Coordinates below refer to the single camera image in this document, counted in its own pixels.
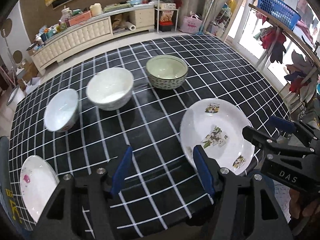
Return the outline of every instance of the paper towel roll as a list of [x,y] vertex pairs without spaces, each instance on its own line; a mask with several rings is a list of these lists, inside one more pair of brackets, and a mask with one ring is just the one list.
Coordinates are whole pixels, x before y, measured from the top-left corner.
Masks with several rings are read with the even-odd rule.
[[133,24],[130,23],[130,22],[125,22],[124,25],[127,26],[127,28],[128,28],[130,31],[135,31],[135,30],[136,30],[136,26],[133,25]]

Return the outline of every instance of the white cabinet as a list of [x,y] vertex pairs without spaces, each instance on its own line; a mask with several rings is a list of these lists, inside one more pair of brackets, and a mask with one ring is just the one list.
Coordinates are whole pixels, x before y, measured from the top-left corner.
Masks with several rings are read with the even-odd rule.
[[[40,74],[43,75],[44,69],[54,61],[61,62],[65,58],[99,43],[131,33],[154,29],[155,15],[152,5],[141,5],[125,10],[117,10],[91,18],[53,36],[45,46],[31,56]],[[137,28],[135,31],[113,35],[110,16],[123,12],[130,12],[130,21]]]

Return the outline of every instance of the floral plate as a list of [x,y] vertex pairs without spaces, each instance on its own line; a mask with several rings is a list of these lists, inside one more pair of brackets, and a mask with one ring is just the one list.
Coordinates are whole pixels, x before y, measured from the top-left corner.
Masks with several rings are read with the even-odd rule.
[[181,146],[186,158],[196,169],[193,148],[200,144],[209,158],[216,159],[239,175],[250,164],[254,146],[242,136],[242,129],[251,126],[244,113],[233,104],[208,98],[193,104],[180,125]]

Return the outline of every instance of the white bowl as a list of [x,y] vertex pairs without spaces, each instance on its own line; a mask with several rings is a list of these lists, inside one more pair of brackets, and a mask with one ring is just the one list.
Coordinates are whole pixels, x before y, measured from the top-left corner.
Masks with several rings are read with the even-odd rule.
[[194,103],[184,114],[180,125],[181,146],[196,169],[193,148],[201,145],[209,158],[234,174],[241,174],[250,164],[254,146],[242,136],[251,126],[245,114],[228,101],[208,98]]
[[44,126],[50,132],[65,132],[79,118],[79,96],[74,89],[65,89],[56,94],[44,112]]
[[132,96],[133,75],[120,67],[96,74],[86,89],[88,99],[102,110],[113,111],[124,106]]
[[169,55],[160,55],[148,60],[146,70],[150,83],[164,90],[178,88],[188,74],[187,63],[181,58]]

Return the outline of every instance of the screw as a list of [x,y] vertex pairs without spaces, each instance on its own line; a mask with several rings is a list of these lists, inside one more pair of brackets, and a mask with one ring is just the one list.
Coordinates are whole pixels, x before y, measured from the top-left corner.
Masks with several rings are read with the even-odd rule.
[[260,174],[255,174],[253,177],[255,180],[258,180],[258,181],[262,180],[262,176]]
[[222,174],[228,174],[228,173],[229,173],[229,170],[228,170],[227,168],[221,168],[221,169],[220,169],[220,172],[221,172]]
[[104,174],[105,172],[106,172],[106,169],[105,169],[105,168],[98,168],[98,169],[97,169],[97,173],[100,174],[100,175],[101,175],[101,174]]
[[71,178],[72,178],[72,176],[70,174],[66,174],[66,175],[63,176],[64,180],[69,180]]

